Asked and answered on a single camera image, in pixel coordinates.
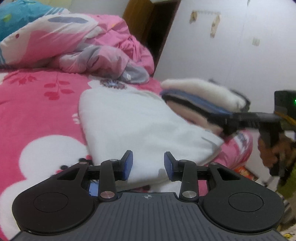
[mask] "blue gripper pad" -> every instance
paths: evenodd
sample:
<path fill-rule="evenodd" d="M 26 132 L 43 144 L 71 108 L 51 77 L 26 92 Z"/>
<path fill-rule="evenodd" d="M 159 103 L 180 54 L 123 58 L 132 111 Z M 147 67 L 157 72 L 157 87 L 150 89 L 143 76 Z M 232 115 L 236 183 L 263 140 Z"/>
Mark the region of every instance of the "blue gripper pad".
<path fill-rule="evenodd" d="M 168 175 L 169 180 L 172 180 L 173 177 L 173 164 L 170 161 L 168 155 L 165 153 L 164 154 L 164 165 L 165 165 L 165 170 Z"/>
<path fill-rule="evenodd" d="M 130 152 L 124 164 L 123 180 L 127 180 L 133 166 L 133 152 Z"/>
<path fill-rule="evenodd" d="M 91 181 L 91 184 L 89 186 L 89 194 L 91 196 L 98 196 L 99 191 L 99 181 Z"/>

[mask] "bed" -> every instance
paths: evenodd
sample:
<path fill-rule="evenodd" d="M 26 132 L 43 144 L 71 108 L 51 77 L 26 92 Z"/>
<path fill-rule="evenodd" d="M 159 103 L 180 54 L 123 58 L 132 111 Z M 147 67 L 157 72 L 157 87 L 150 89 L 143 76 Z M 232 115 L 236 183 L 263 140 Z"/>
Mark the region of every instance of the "bed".
<path fill-rule="evenodd" d="M 3 240 L 12 239 L 19 231 L 11 206 L 20 192 L 80 158 L 92 159 L 78 111 L 85 90 L 103 86 L 106 90 L 134 88 L 156 95 L 161 91 L 159 82 L 150 77 L 154 72 L 151 54 L 130 35 L 121 18 L 70 14 L 51 7 L 43 12 L 42 17 L 13 28 L 0 42 Z M 226 139 L 220 149 L 215 161 L 235 168 L 247 161 L 252 139 L 240 132 Z M 200 185 L 200 194 L 204 195 L 206 185 Z M 145 192 L 176 189 L 169 182 L 134 187 Z"/>

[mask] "blue pillow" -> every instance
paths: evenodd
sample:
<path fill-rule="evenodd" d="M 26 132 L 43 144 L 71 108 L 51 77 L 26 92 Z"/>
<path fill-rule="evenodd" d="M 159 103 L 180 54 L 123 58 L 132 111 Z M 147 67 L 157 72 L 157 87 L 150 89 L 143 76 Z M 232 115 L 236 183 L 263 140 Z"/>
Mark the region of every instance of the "blue pillow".
<path fill-rule="evenodd" d="M 0 6 L 0 41 L 37 18 L 63 10 L 64 8 L 51 7 L 30 0 L 17 0 L 4 4 Z"/>

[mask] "metal pivot screw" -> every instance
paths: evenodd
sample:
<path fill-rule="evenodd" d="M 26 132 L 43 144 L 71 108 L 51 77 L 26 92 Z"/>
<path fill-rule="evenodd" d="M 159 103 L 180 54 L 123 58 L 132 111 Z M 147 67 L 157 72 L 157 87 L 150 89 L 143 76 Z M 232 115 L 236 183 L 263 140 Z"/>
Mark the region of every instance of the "metal pivot screw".
<path fill-rule="evenodd" d="M 196 195 L 197 194 L 194 191 L 185 191 L 182 193 L 182 196 L 186 197 L 186 198 L 194 198 L 194 197 L 196 197 Z"/>
<path fill-rule="evenodd" d="M 115 196 L 115 193 L 114 192 L 111 192 L 111 191 L 105 191 L 105 192 L 102 192 L 100 194 L 100 196 L 102 198 L 109 199 L 109 198 L 113 198 Z"/>

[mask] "red leaf print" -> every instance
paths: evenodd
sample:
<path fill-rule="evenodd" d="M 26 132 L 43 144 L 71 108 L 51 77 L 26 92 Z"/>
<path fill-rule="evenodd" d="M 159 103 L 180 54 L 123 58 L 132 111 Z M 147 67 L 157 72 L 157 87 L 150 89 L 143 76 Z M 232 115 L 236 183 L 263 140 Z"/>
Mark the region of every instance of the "red leaf print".
<path fill-rule="evenodd" d="M 10 83 L 13 84 L 13 83 L 15 83 L 15 82 L 17 82 L 19 80 L 20 80 L 19 78 L 13 79 L 13 80 L 10 81 Z"/>
<path fill-rule="evenodd" d="M 54 96 L 59 96 L 59 93 L 58 92 L 45 92 L 44 93 L 44 96 L 47 96 L 47 97 L 54 97 Z"/>
<path fill-rule="evenodd" d="M 33 80 L 37 80 L 37 79 L 36 79 L 35 77 L 33 77 L 33 76 L 29 76 L 29 77 L 28 77 L 28 81 L 29 81 L 29 82 L 32 82 Z"/>
<path fill-rule="evenodd" d="M 24 78 L 22 78 L 22 79 L 20 79 L 19 80 L 19 85 L 24 85 L 25 83 L 26 83 L 26 78 L 24 77 Z"/>
<path fill-rule="evenodd" d="M 61 92 L 62 92 L 63 94 L 72 94 L 72 93 L 74 93 L 73 90 L 68 90 L 68 89 L 61 90 Z"/>
<path fill-rule="evenodd" d="M 59 95 L 57 95 L 57 96 L 50 96 L 48 99 L 49 100 L 58 100 L 59 99 Z"/>
<path fill-rule="evenodd" d="M 55 83 L 49 83 L 49 84 L 45 84 L 44 85 L 44 88 L 54 88 L 56 87 L 57 85 Z"/>
<path fill-rule="evenodd" d="M 68 81 L 61 81 L 61 80 L 59 80 L 59 83 L 61 85 L 69 85 L 70 84 L 70 82 L 68 82 Z"/>

